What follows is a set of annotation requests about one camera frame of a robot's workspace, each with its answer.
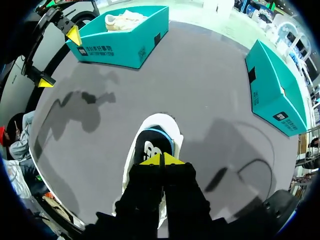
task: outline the white sneaker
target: white sneaker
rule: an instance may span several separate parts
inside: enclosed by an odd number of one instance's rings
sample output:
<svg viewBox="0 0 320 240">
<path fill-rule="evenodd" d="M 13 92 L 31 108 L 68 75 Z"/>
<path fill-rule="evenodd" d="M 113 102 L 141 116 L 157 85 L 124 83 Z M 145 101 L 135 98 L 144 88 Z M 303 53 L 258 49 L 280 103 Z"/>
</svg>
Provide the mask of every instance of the white sneaker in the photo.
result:
<svg viewBox="0 0 320 240">
<path fill-rule="evenodd" d="M 141 24 L 147 17 L 137 12 L 126 10 L 124 14 L 105 16 L 105 27 L 108 31 L 130 31 Z"/>
</svg>

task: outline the gray mat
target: gray mat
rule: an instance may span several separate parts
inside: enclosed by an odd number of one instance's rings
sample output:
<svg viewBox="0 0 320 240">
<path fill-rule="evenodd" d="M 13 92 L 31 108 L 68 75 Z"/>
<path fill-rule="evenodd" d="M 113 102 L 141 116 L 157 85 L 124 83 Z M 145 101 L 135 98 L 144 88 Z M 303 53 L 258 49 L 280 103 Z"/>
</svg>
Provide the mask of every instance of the gray mat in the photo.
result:
<svg viewBox="0 0 320 240">
<path fill-rule="evenodd" d="M 244 57 L 230 43 L 172 26 L 140 70 L 78 63 L 69 53 L 32 124 L 40 171 L 69 210 L 94 223 L 121 194 L 141 123 L 166 112 L 184 135 L 180 159 L 195 167 L 211 216 L 245 214 L 288 189 L 298 137 L 252 114 Z"/>
</svg>

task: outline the yellow triangle marker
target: yellow triangle marker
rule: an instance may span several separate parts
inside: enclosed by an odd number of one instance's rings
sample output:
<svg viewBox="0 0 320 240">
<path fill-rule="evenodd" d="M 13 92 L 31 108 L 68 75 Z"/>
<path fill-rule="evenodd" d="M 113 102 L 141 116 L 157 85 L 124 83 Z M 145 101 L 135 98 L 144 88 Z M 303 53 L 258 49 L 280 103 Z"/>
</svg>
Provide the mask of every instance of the yellow triangle marker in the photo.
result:
<svg viewBox="0 0 320 240">
<path fill-rule="evenodd" d="M 72 42 L 77 44 L 78 46 L 82 45 L 82 40 L 79 33 L 79 28 L 77 25 L 74 25 L 70 31 L 66 34 L 67 38 L 70 39 Z"/>
<path fill-rule="evenodd" d="M 170 165 L 170 164 L 181 165 L 181 164 L 185 164 L 185 163 L 165 152 L 164 153 L 164 165 Z"/>
<path fill-rule="evenodd" d="M 52 88 L 53 85 L 51 85 L 49 82 L 47 82 L 44 78 L 41 78 L 38 88 Z"/>
<path fill-rule="evenodd" d="M 140 163 L 140 165 L 150 165 L 150 164 L 160 165 L 160 153 Z"/>
</svg>

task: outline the teal shoe box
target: teal shoe box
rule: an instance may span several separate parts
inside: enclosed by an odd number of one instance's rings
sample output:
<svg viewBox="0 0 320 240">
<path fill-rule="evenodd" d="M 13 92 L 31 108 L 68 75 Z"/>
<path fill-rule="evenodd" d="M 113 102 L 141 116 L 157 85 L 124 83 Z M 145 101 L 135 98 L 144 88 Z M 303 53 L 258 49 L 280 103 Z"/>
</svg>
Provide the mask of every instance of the teal shoe box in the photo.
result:
<svg viewBox="0 0 320 240">
<path fill-rule="evenodd" d="M 252 112 L 289 137 L 306 132 L 303 97 L 295 76 L 283 60 L 257 40 L 245 62 Z"/>
<path fill-rule="evenodd" d="M 107 31 L 105 16 L 118 16 L 125 10 L 147 19 L 130 31 Z M 81 28 L 81 46 L 70 40 L 66 44 L 81 62 L 139 69 L 168 30 L 168 6 L 134 6 L 107 11 Z"/>
</svg>

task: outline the red hat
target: red hat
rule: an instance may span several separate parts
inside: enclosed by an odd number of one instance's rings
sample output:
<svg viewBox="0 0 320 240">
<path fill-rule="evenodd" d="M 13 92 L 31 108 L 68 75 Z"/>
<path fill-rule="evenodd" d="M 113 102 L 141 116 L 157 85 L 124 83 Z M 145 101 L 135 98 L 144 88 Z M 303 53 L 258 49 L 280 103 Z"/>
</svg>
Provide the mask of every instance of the red hat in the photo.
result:
<svg viewBox="0 0 320 240">
<path fill-rule="evenodd" d="M 0 144 L 4 145 L 5 126 L 0 126 Z"/>
</svg>

